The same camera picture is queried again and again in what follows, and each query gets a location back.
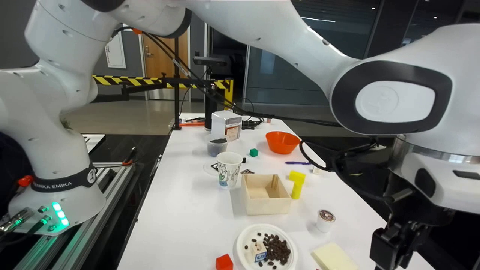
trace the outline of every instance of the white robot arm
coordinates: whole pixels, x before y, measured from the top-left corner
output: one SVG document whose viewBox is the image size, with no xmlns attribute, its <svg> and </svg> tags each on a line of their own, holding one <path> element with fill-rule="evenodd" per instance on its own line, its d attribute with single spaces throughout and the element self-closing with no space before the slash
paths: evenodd
<svg viewBox="0 0 480 270">
<path fill-rule="evenodd" d="M 480 213 L 480 126 L 473 124 L 480 118 L 480 25 L 442 27 L 358 60 L 311 30 L 290 1 L 37 0 L 25 36 L 40 61 L 0 70 L 0 131 L 24 148 L 35 172 L 33 184 L 9 204 L 11 215 L 25 208 L 33 213 L 17 231 L 26 232 L 46 214 L 42 207 L 55 203 L 64 215 L 47 213 L 57 228 L 37 233 L 59 234 L 102 209 L 105 198 L 84 139 L 62 127 L 60 114 L 96 97 L 93 66 L 119 22 L 175 37 L 189 26 L 191 12 L 298 68 L 320 86 L 347 129 L 405 134 L 394 147 L 391 194 L 410 188 L 429 209 Z"/>
</svg>

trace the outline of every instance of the orange bowl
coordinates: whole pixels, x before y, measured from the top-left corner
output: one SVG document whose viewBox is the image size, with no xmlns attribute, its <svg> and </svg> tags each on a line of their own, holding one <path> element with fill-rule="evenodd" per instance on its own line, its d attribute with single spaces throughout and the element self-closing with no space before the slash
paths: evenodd
<svg viewBox="0 0 480 270">
<path fill-rule="evenodd" d="M 270 150 L 282 155 L 290 154 L 300 143 L 300 139 L 297 136 L 281 131 L 269 132 L 265 137 Z"/>
</svg>

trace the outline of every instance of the ceiling light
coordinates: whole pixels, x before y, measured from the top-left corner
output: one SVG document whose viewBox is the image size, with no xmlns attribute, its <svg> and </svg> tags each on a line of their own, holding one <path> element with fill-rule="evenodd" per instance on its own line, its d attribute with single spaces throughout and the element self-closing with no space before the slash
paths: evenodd
<svg viewBox="0 0 480 270">
<path fill-rule="evenodd" d="M 315 19 L 315 18 L 309 18 L 309 17 L 302 17 L 302 19 L 305 20 L 313 20 L 313 21 L 321 21 L 321 22 L 328 22 L 328 23 L 334 23 L 336 21 L 331 21 L 331 20 L 322 20 L 322 19 Z"/>
</svg>

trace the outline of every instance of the caution barrier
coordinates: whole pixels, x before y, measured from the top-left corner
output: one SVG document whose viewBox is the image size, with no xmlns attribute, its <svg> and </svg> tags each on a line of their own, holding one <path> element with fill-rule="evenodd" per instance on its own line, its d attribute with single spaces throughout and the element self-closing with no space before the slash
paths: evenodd
<svg viewBox="0 0 480 270">
<path fill-rule="evenodd" d="M 129 76 L 112 76 L 112 75 L 92 75 L 96 84 L 112 86 L 112 85 L 128 85 L 128 86 L 144 86 L 162 83 L 162 78 L 154 77 L 129 77 Z M 230 89 L 230 84 L 233 80 L 218 80 L 214 81 L 215 85 L 220 89 Z M 179 84 L 180 88 L 199 88 L 200 84 Z M 174 88 L 170 83 L 167 83 L 166 88 Z"/>
</svg>

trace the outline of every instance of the pen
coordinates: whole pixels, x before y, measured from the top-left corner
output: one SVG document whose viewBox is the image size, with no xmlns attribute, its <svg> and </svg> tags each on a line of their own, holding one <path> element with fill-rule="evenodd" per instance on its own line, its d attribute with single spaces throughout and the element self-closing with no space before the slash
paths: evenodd
<svg viewBox="0 0 480 270">
<path fill-rule="evenodd" d="M 300 165 L 310 165 L 308 161 L 287 161 L 285 164 L 300 164 Z"/>
</svg>

